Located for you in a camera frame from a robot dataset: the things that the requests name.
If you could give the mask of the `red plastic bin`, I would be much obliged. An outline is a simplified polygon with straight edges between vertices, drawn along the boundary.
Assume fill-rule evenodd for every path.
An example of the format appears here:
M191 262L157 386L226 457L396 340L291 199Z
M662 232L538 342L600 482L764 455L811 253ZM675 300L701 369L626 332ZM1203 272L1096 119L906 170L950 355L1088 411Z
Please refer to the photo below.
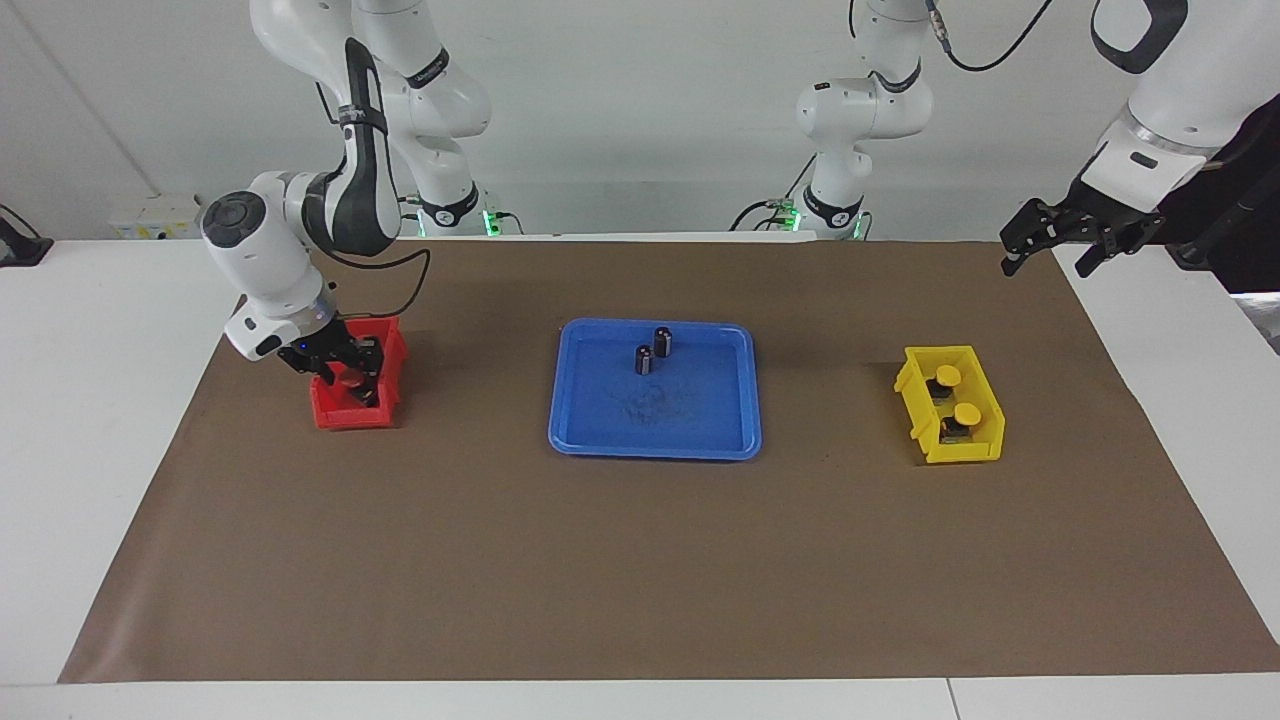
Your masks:
M346 322L349 332L357 337L371 336L381 342L385 355L379 378L380 405L364 406L358 393L351 393L342 386L334 393L317 393L315 375L310 386L312 415L317 428L324 430L362 430L384 429L394 425L396 410L401 405L401 378L410 357L408 346L401 332L397 318L357 318ZM339 363L332 363L330 369L344 369Z

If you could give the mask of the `black equipment frame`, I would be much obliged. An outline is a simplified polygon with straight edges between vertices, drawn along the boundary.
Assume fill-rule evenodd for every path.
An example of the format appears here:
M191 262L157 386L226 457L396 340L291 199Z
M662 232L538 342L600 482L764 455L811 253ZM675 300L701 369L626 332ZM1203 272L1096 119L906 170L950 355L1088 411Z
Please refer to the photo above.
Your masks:
M1280 292L1280 95L1212 164L1161 202L1165 223L1149 245L1230 293Z

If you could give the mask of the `yellow plastic bin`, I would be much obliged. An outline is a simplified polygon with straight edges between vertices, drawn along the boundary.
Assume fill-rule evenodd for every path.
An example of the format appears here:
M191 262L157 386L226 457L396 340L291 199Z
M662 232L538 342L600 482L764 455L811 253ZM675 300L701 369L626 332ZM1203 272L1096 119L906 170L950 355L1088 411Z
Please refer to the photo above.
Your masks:
M934 404L925 382L941 364L955 365L963 373L963 383L952 398ZM925 462L992 462L1001 457L1006 419L986 369L972 346L908 346L893 391L905 406L910 439L918 446ZM973 442L943 445L940 442L940 420L951 413L956 402L978 406L983 421L977 428Z

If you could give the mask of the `white power strip box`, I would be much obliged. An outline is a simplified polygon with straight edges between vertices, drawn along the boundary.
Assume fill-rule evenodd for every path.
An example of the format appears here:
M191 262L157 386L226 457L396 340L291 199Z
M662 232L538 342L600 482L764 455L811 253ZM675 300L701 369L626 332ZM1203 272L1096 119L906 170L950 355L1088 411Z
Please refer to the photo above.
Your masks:
M118 196L108 225L122 240L196 240L202 208L195 196Z

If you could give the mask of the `black clamp mount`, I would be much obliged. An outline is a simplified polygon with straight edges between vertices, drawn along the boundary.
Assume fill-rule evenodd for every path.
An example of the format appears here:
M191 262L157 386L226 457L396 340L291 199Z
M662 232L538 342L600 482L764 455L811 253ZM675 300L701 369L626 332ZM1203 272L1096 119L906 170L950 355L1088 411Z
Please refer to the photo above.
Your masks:
M19 213L0 202L0 268L37 266L55 240L41 234Z

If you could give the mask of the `brown paper table mat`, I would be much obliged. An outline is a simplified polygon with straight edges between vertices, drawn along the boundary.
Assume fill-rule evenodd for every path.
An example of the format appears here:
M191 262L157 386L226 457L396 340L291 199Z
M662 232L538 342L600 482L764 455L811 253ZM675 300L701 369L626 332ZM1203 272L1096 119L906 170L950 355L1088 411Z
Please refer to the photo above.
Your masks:
M1050 258L992 243L436 243L393 429L221 343L61 680L1280 671ZM746 462L548 441L582 316L753 336ZM972 346L1001 457L928 464L908 346Z

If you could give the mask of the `blue plastic tray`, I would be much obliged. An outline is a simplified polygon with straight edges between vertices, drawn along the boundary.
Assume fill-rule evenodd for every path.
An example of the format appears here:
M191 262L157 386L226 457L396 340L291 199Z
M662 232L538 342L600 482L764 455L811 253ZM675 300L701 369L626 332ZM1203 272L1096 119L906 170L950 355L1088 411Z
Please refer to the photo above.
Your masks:
M639 375L636 347L673 347ZM727 322L579 318L559 333L548 425L568 456L741 462L763 446L755 345Z

